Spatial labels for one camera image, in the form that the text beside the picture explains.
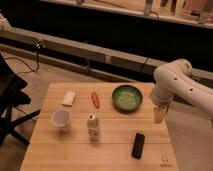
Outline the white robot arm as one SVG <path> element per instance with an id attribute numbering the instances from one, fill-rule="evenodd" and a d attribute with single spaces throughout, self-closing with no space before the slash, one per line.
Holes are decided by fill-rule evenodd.
<path id="1" fill-rule="evenodd" d="M 191 78 L 192 65 L 186 59 L 178 59 L 158 66 L 154 71 L 156 84 L 150 93 L 154 122 L 160 124 L 169 104 L 177 95 L 213 118 L 213 89 Z"/>

